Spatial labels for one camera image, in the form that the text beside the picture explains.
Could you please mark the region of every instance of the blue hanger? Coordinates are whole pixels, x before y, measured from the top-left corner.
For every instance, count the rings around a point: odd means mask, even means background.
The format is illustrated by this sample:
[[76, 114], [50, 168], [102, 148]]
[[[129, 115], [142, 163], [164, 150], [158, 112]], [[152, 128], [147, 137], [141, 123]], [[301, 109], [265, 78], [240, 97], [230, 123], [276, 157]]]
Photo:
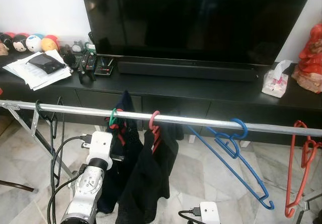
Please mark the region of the blue hanger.
[[[269, 201], [269, 205], [267, 205], [266, 203], [264, 203], [264, 200], [266, 200], [269, 197], [268, 191], [264, 185], [264, 182], [260, 179], [260, 177], [256, 174], [256, 172], [253, 170], [253, 168], [250, 166], [250, 164], [243, 158], [243, 156], [240, 155], [240, 151], [239, 151], [239, 147], [237, 145], [237, 143], [234, 141], [234, 138], [239, 138], [242, 139], [244, 137], [247, 136], [248, 130], [246, 125], [240, 121], [239, 119], [232, 119], [232, 121], [237, 122], [238, 124], [240, 124], [244, 130], [243, 135], [238, 135], [238, 134], [233, 134], [232, 136], [226, 134], [226, 133], [220, 133], [220, 132], [216, 132], [215, 130], [213, 130], [210, 127], [207, 127], [208, 130], [210, 130], [211, 132], [213, 132], [215, 134], [215, 141], [233, 158], [239, 158], [245, 165], [246, 167], [250, 170], [250, 172], [252, 173], [252, 175], [256, 178], [257, 183], [260, 185], [260, 187], [262, 188], [264, 195], [262, 197], [260, 197], [238, 174], [237, 172], [210, 146], [209, 143], [207, 143], [207, 141], [200, 136], [192, 127], [187, 126], [222, 162], [224, 165], [226, 165], [226, 167], [239, 179], [239, 181], [252, 193], [252, 195], [260, 202], [260, 204], [263, 205], [263, 207], [265, 207], [268, 210], [273, 210], [274, 209], [274, 203], [270, 200]], [[221, 138], [219, 137], [226, 137], [228, 138], [232, 144], [234, 145], [235, 150], [233, 150], [232, 148], [230, 148], [229, 146], [229, 142], [224, 143], [222, 141]]]

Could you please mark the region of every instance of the black cloth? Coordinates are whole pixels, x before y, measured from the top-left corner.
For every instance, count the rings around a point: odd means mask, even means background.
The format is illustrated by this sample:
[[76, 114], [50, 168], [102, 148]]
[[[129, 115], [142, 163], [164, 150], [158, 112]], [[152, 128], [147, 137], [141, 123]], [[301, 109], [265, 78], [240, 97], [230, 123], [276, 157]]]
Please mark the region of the black cloth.
[[155, 219], [157, 200], [169, 198], [169, 175], [178, 154], [182, 126], [158, 124], [161, 143], [152, 154], [154, 134], [144, 134], [144, 147], [119, 201], [116, 224], [149, 223]]
[[[134, 112], [132, 100], [127, 91], [123, 93], [116, 108]], [[104, 213], [111, 213], [114, 210], [143, 148], [135, 120], [117, 119], [117, 124], [119, 128], [111, 129], [109, 126], [107, 128], [107, 132], [113, 135], [111, 154], [124, 156], [124, 161], [113, 160], [112, 168], [105, 173], [102, 195], [98, 200], [98, 211]], [[123, 138], [125, 145], [122, 145], [119, 136]]]

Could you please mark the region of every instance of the mickey mouse plush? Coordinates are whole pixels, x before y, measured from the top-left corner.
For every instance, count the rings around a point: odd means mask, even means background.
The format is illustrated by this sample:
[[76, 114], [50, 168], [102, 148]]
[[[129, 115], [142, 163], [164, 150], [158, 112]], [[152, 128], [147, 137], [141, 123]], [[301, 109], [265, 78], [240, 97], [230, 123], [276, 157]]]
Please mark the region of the mickey mouse plush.
[[29, 35], [25, 33], [20, 33], [14, 36], [13, 45], [16, 51], [24, 52], [27, 50], [26, 39]]

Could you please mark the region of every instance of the stack of papers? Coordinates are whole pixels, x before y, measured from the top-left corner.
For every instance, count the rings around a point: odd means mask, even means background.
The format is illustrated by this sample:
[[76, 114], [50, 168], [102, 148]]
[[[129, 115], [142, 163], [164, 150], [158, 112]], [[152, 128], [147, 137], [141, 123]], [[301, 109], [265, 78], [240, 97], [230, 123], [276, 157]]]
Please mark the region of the stack of papers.
[[22, 78], [25, 83], [29, 85], [30, 89], [33, 89], [34, 91], [71, 76], [68, 66], [66, 66], [66, 68], [59, 69], [51, 74], [47, 74], [41, 68], [28, 63], [31, 58], [40, 54], [47, 54], [57, 59], [60, 63], [65, 64], [57, 50], [49, 50], [45, 53], [34, 53], [33, 55], [30, 55], [24, 59], [19, 59], [13, 63], [7, 64], [3, 68], [11, 72], [12, 74], [15, 74], [16, 76]]

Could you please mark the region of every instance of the white wall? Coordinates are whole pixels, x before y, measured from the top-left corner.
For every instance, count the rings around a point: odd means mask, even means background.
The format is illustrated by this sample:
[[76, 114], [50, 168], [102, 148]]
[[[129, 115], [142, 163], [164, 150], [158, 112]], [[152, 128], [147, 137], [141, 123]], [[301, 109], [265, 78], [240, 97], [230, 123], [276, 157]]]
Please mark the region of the white wall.
[[87, 36], [90, 30], [83, 0], [0, 0], [0, 32]]
[[276, 61], [284, 59], [298, 63], [298, 55], [306, 45], [311, 28], [322, 21], [322, 0], [307, 0]]
[[[320, 20], [322, 0], [308, 0], [276, 61], [298, 62], [312, 26]], [[0, 0], [1, 31], [87, 38], [90, 26], [83, 0]]]

